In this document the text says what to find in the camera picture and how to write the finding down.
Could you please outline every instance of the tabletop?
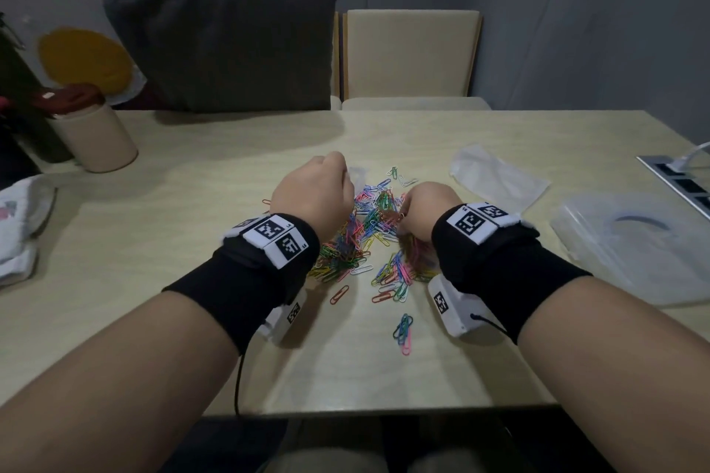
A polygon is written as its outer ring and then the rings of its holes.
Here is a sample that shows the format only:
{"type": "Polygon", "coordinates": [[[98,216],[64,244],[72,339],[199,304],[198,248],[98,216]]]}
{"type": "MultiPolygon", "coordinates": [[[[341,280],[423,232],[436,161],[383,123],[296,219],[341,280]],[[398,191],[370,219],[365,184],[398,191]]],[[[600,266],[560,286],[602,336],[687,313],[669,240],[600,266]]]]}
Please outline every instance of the tabletop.
{"type": "MultiPolygon", "coordinates": [[[[0,290],[0,404],[83,340],[205,261],[221,234],[265,210],[279,180],[315,154],[340,150],[368,183],[396,165],[406,178],[451,183],[457,149],[481,144],[503,161],[550,180],[525,213],[551,250],[564,248],[549,220],[587,191],[670,194],[636,155],[677,156],[691,144],[643,111],[299,112],[119,116],[140,154],[120,171],[49,167],[59,191],[40,236],[35,276],[0,290]]],[[[396,247],[375,241],[376,270],[396,247]]],[[[457,340],[446,334],[421,283],[405,303],[374,304],[372,273],[323,287],[282,344],[252,340],[240,409],[257,415],[445,411],[550,404],[518,349],[490,327],[457,340]],[[330,305],[344,284],[349,292],[330,305]],[[392,338],[413,316],[412,352],[392,338]]],[[[667,312],[710,337],[710,307],[667,312]]],[[[232,413],[235,375],[207,409],[232,413]]]]}

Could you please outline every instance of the fist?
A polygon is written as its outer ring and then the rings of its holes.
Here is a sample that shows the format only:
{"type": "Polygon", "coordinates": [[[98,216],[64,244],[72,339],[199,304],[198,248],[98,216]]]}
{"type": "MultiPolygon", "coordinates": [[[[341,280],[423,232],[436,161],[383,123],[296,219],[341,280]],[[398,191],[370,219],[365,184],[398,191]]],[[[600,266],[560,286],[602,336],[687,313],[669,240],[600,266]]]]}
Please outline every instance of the fist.
{"type": "Polygon", "coordinates": [[[398,234],[413,234],[422,241],[432,240],[434,225],[444,213],[463,204],[456,191],[443,183],[426,181],[407,193],[401,212],[398,234]]]}
{"type": "Polygon", "coordinates": [[[345,158],[340,152],[315,156],[286,175],[271,195],[271,213],[288,213],[306,221],[321,243],[348,220],[355,202],[345,158]]]}

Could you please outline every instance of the beige chair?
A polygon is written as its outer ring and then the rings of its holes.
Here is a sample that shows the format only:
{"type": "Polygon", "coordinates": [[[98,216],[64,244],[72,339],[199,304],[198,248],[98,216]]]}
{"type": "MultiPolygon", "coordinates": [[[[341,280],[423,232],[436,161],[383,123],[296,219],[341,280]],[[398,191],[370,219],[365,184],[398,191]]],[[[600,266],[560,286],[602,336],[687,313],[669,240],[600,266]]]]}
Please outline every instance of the beige chair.
{"type": "Polygon", "coordinates": [[[490,110],[466,97],[480,30],[477,11],[348,11],[343,110],[490,110]]]}
{"type": "Polygon", "coordinates": [[[338,25],[338,12],[335,12],[333,23],[333,57],[332,71],[330,73],[330,110],[342,110],[343,102],[340,100],[340,27],[338,25]]]}

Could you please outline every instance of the white sensor device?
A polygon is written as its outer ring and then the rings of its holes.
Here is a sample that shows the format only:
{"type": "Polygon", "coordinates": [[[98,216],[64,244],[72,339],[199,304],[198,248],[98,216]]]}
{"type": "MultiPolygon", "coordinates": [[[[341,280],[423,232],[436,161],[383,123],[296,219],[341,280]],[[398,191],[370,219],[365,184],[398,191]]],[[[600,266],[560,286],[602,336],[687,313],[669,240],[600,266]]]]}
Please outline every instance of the white sensor device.
{"type": "Polygon", "coordinates": [[[472,319],[471,314],[496,321],[481,298],[470,293],[459,292],[441,274],[436,275],[429,282],[428,289],[444,327],[452,337],[460,337],[485,324],[480,320],[472,319]]]}
{"type": "Polygon", "coordinates": [[[301,288],[290,305],[281,305],[273,309],[256,332],[262,334],[271,343],[279,344],[301,312],[306,297],[306,289],[301,288]]]}

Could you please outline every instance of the red paper clip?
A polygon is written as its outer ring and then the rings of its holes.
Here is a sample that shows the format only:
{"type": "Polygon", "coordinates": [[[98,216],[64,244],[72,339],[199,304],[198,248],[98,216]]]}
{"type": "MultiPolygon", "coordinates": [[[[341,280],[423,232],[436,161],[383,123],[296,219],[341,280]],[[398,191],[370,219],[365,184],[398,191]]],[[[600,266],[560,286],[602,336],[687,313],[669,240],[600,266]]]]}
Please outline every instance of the red paper clip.
{"type": "Polygon", "coordinates": [[[395,296],[395,290],[387,290],[386,292],[381,292],[372,298],[373,303],[381,303],[387,299],[392,299],[395,296]]]}
{"type": "Polygon", "coordinates": [[[350,290],[350,286],[346,284],[340,290],[338,290],[332,298],[330,298],[330,304],[335,305],[335,303],[340,301],[340,298],[342,298],[342,296],[344,296],[348,290],[350,290]]]}

